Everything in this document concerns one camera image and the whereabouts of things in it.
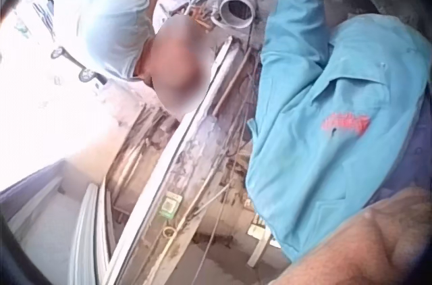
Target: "light blue jacket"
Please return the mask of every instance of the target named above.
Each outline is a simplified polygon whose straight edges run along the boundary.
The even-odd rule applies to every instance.
[[[332,33],[323,0],[279,0],[267,22],[246,187],[295,261],[380,187],[416,122],[431,45],[397,18]]]

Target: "light blue sleeve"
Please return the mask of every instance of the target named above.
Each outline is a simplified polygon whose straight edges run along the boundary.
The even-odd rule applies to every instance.
[[[261,53],[258,130],[319,77],[328,61],[328,42],[323,0],[278,1]]]

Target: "red logo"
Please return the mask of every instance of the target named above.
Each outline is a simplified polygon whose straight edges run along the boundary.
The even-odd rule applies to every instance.
[[[344,128],[354,130],[358,134],[363,134],[371,123],[371,119],[366,115],[355,116],[352,113],[331,114],[322,124],[322,129],[333,130],[335,128]]]

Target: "white pvc pipe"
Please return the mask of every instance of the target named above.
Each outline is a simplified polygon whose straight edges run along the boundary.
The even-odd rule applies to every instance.
[[[247,18],[240,18],[232,13],[230,10],[230,4],[237,2],[243,4],[250,11],[250,15]],[[255,18],[255,9],[257,8],[255,0],[223,0],[219,8],[219,13],[222,17],[222,22],[233,28],[246,28],[250,26]]]

